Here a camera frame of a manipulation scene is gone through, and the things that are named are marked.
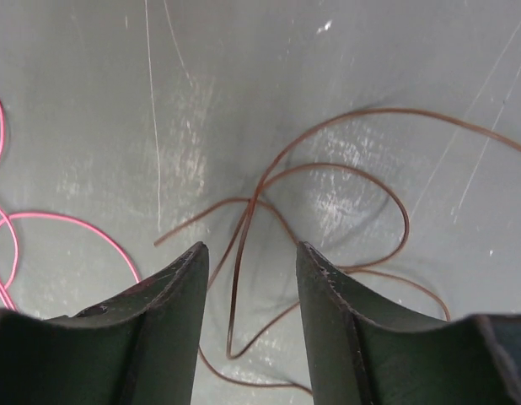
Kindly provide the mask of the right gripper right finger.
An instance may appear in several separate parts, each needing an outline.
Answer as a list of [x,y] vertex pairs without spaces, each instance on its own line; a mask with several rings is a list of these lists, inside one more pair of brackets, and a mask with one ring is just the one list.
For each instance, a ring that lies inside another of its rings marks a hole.
[[521,404],[521,314],[423,315],[306,242],[296,276],[315,403]]

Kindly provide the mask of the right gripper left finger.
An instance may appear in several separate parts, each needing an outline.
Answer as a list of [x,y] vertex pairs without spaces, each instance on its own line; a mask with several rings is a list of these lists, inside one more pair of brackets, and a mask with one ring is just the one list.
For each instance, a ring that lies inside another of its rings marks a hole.
[[0,309],[0,404],[187,404],[209,251],[174,262],[75,316]]

